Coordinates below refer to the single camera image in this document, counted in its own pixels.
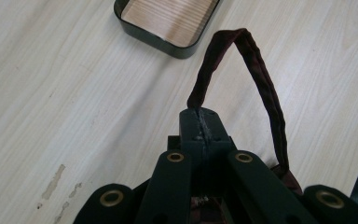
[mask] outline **metal tin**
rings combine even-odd
[[[128,35],[135,37],[135,38],[145,42],[146,44],[173,56],[174,58],[186,59],[195,53],[197,47],[199,46],[200,40],[202,39],[202,36],[203,36],[205,30],[207,29],[209,23],[211,22],[213,15],[215,14],[215,11],[220,6],[221,1],[222,0],[217,0],[215,6],[212,9],[212,12],[211,12],[209,18],[206,20],[205,25],[201,28],[200,34],[198,36],[196,36],[196,40],[194,41],[194,43],[190,44],[189,46],[185,46],[185,47],[176,46],[173,43],[171,43],[167,40],[164,40],[163,38],[161,38],[155,34],[152,34],[139,26],[136,26],[128,21],[123,20],[121,15],[122,15],[124,8],[129,3],[129,0],[116,0],[116,2],[114,4],[114,11],[115,11],[117,18],[119,19],[119,21],[121,23],[121,26],[123,27],[123,30]]]

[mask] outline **fabric strap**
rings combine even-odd
[[[260,49],[255,44],[251,33],[246,29],[218,31],[214,34],[206,50],[194,89],[187,100],[187,107],[201,108],[212,78],[212,73],[216,70],[232,43],[235,43],[244,59],[257,86],[264,107],[268,112],[275,155],[279,163],[279,165],[273,167],[271,170],[280,178],[287,188],[301,194],[301,187],[289,170],[287,141],[284,131],[285,122],[278,95],[261,57]]]

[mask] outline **wooden tray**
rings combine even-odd
[[[219,0],[117,0],[123,29],[176,58],[196,50]]]

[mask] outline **wood grain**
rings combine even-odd
[[[144,30],[178,47],[189,47],[200,37],[217,0],[130,0],[121,15]]]
[[[240,27],[253,34],[280,97],[301,186],[351,193],[358,0],[225,0],[187,60],[126,35],[113,4],[0,0],[0,223],[72,223],[97,188],[133,188],[150,177],[167,136],[179,132],[212,34]],[[238,148],[276,162],[267,113],[234,48],[204,106]]]

